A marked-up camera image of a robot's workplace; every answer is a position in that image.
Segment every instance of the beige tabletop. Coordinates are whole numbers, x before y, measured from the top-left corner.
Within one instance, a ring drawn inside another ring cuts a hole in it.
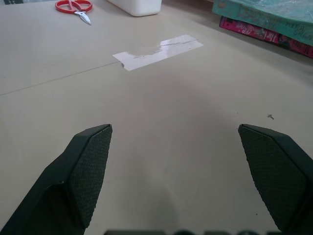
[[[92,26],[54,3],[0,6],[0,227],[73,135],[111,123],[85,234],[276,230],[237,128],[283,132],[313,156],[311,59],[175,0],[142,18],[94,0]],[[203,46],[133,71],[112,56],[185,34]]]

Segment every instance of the scissors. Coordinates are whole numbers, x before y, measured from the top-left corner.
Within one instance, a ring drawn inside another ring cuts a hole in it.
[[[60,6],[68,5],[69,9],[61,8]],[[85,14],[92,9],[92,3],[88,0],[61,0],[55,3],[55,8],[63,13],[75,14],[79,16],[85,23],[91,25],[89,17]]]

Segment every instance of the textured rubber pad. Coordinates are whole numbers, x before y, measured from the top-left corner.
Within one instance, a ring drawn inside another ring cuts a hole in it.
[[[310,185],[301,165],[308,161],[313,170],[312,160],[287,135],[246,124],[239,127],[239,134],[255,186],[270,215],[281,231],[292,230]]]
[[[87,129],[40,175],[1,235],[82,235],[102,187],[111,125]]]

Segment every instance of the teal book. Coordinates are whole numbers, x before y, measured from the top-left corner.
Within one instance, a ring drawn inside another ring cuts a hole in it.
[[[212,11],[313,46],[313,0],[215,0]]]

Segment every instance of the scissor blade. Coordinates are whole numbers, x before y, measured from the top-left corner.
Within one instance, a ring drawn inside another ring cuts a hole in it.
[[[85,23],[91,25],[89,17],[84,12],[75,12],[75,14],[78,15]]]

